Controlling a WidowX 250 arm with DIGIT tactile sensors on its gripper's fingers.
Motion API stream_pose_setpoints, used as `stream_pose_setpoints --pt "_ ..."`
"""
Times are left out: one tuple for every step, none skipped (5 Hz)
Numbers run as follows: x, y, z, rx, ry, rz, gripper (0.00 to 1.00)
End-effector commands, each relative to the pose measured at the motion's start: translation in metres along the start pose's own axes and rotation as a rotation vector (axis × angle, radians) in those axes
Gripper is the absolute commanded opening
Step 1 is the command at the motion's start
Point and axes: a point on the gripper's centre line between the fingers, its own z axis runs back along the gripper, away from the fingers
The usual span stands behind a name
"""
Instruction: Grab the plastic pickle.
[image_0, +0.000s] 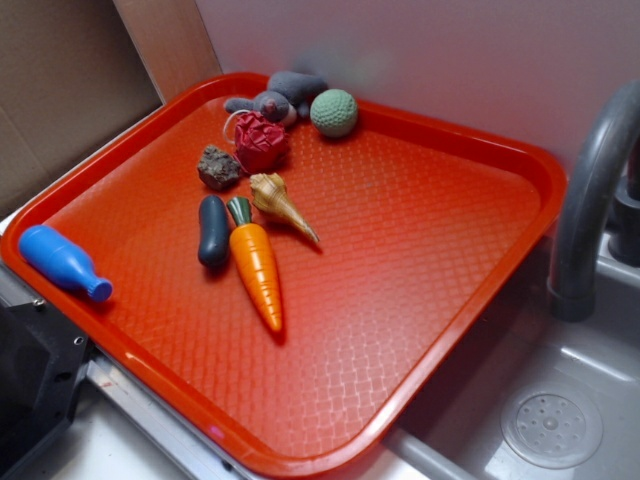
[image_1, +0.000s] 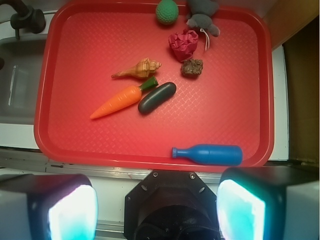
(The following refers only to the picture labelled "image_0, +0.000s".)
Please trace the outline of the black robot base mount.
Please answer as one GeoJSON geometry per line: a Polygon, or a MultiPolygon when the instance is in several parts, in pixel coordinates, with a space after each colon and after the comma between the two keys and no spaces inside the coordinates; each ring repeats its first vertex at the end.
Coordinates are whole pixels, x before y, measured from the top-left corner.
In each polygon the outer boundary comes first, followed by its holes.
{"type": "Polygon", "coordinates": [[[73,423],[92,348],[44,302],[1,308],[1,477],[14,479],[73,423]]]}

